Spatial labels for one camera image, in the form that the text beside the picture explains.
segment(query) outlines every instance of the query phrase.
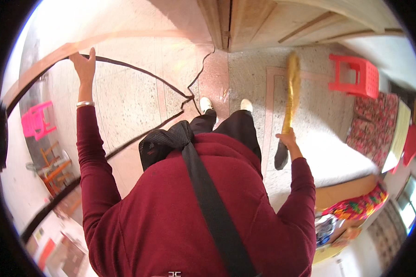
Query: black cable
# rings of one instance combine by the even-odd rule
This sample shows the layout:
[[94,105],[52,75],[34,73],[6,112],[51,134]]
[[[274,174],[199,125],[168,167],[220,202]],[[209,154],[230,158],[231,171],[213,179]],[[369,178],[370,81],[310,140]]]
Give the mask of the black cable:
[[[127,148],[128,146],[130,146],[131,144],[133,144],[134,142],[138,141],[139,139],[143,138],[144,136],[146,136],[147,134],[149,134],[151,131],[153,130],[157,130],[160,129],[161,127],[165,126],[168,122],[170,122],[171,120],[177,118],[178,116],[180,116],[181,114],[184,113],[183,111],[183,106],[190,102],[193,101],[194,103],[194,107],[196,107],[197,112],[199,114],[200,111],[197,108],[196,102],[194,101],[194,93],[193,91],[190,89],[190,87],[196,82],[196,80],[199,78],[200,74],[202,73],[202,71],[204,70],[204,66],[203,63],[205,62],[205,59],[210,56],[212,53],[214,53],[216,51],[216,49],[213,50],[213,52],[208,53],[202,60],[202,69],[200,70],[200,72],[196,75],[196,77],[194,78],[194,80],[189,84],[189,86],[187,87],[188,90],[190,91],[191,95],[187,96],[185,95],[183,92],[181,92],[178,88],[176,88],[175,86],[171,85],[170,83],[168,83],[167,81],[163,80],[162,78],[160,78],[157,75],[154,75],[153,73],[146,71],[144,69],[141,69],[137,66],[133,66],[131,64],[128,63],[124,63],[124,62],[120,62],[120,61],[116,61],[110,58],[105,58],[105,57],[100,57],[100,56],[96,56],[96,61],[99,62],[105,62],[105,63],[112,63],[112,64],[116,64],[116,65],[120,65],[120,66],[125,66],[125,67],[129,67],[132,68],[134,70],[140,71],[142,73],[145,73],[153,78],[156,78],[160,81],[162,81],[164,84],[166,84],[167,86],[169,86],[173,91],[177,92],[179,95],[181,95],[182,97],[185,97],[186,100],[182,102],[180,108],[181,111],[175,115],[173,115],[172,117],[168,118],[167,120],[163,121],[161,124],[159,124],[158,126],[154,127],[153,129],[150,129],[146,132],[144,132],[143,134],[134,137],[133,139],[127,141],[126,143],[124,143],[122,146],[118,147],[117,149],[115,149],[114,151],[112,151],[111,153],[109,153],[108,155],[106,155],[106,160],[111,159],[112,157],[114,157],[115,155],[117,155],[118,153],[120,153],[123,149]],[[86,54],[81,54],[83,57],[85,58],[89,58],[89,55]],[[12,109],[15,108],[15,106],[17,105],[17,103],[20,101],[20,99],[23,97],[23,95],[31,88],[31,86],[33,86],[35,84],[35,82],[37,80],[39,80],[40,77],[43,76],[43,74],[45,74],[54,64],[50,65],[49,67],[47,67],[43,72],[41,72],[39,75],[37,75],[37,77],[35,77],[33,80],[31,80],[31,82],[29,82],[16,96],[16,98],[11,102],[11,104],[8,106],[8,108],[6,109],[6,113],[9,115],[12,112]],[[69,185],[67,185],[61,192],[59,192],[59,194],[57,194],[52,201],[50,201],[49,203],[47,203],[35,216],[34,218],[31,220],[31,222],[29,222],[29,224],[27,225],[27,227],[25,228],[25,230],[22,232],[22,235],[20,235],[20,239],[26,244],[28,243],[32,233],[35,231],[35,229],[37,228],[37,226],[39,226],[39,224],[42,222],[42,220],[65,198],[67,197],[68,194],[70,194],[78,185],[80,184],[80,177],[74,179],[73,181],[71,181],[69,183]]]

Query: woman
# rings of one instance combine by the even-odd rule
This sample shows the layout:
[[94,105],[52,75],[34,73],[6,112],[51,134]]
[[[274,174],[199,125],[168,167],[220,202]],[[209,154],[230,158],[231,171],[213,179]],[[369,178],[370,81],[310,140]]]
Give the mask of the woman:
[[[229,276],[208,231],[182,153],[150,165],[123,199],[105,160],[92,102],[95,50],[70,59],[80,78],[77,148],[82,175],[83,229],[89,261],[100,276]],[[251,116],[242,101],[212,132],[216,112],[189,125],[194,148],[208,171],[257,273],[309,276],[316,248],[315,185],[293,130],[277,137],[291,156],[291,194],[275,213],[260,171],[261,155]]]

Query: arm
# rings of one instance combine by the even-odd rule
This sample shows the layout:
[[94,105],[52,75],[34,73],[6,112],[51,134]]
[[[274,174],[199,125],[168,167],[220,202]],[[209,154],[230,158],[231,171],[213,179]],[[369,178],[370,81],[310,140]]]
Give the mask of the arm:
[[[95,72],[95,50],[90,59],[79,53],[70,56],[80,78],[78,101],[92,101],[92,83]],[[95,108],[77,108],[77,150],[82,180],[83,230],[88,247],[103,215],[121,201],[112,168],[105,159]]]
[[277,216],[286,224],[297,226],[307,238],[312,249],[316,249],[315,202],[316,188],[306,159],[302,156],[293,129],[288,135],[277,134],[287,146],[291,156],[291,193]]

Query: broom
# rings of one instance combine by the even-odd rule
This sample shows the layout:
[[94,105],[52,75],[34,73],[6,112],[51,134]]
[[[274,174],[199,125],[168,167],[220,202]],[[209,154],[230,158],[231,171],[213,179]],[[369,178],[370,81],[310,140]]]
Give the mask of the broom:
[[[299,106],[300,97],[300,66],[299,58],[293,51],[288,57],[287,63],[287,80],[288,80],[288,101],[285,110],[285,119],[283,120],[282,134],[286,135],[290,132],[293,123],[294,113]],[[274,156],[274,167],[281,170],[288,163],[288,149],[279,140],[276,155]]]

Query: maroon long-sleeve top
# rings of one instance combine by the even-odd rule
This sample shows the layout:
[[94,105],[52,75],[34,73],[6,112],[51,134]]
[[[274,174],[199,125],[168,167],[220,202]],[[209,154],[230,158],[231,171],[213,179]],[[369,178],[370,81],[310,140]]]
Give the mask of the maroon long-sleeve top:
[[[315,185],[304,158],[291,165],[291,194],[275,213],[257,156],[215,133],[195,136],[251,260],[263,276],[309,276],[316,249]],[[122,200],[105,160],[95,109],[77,110],[83,229],[100,276],[228,276],[197,205],[182,155],[149,167]]]

